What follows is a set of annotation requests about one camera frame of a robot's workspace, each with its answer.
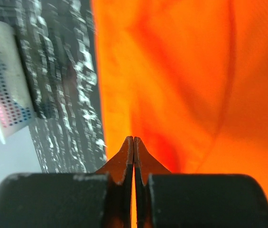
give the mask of orange cloth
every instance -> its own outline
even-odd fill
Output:
[[[127,135],[174,172],[268,198],[268,0],[93,1],[108,158]]]

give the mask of perforated basket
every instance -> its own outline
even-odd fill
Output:
[[[0,139],[27,126],[35,118],[13,28],[0,22]]]

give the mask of white surface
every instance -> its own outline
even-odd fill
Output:
[[[0,22],[0,139],[3,143],[35,117],[13,34],[12,27]]]
[[[28,127],[0,142],[0,182],[17,172],[41,172]]]

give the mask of plastic basket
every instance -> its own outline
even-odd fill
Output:
[[[0,139],[27,126],[35,118],[13,28],[0,22]]]

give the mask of black speckled surface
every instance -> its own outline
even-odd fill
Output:
[[[89,1],[0,0],[0,21],[16,31],[43,172],[94,172],[106,156]]]

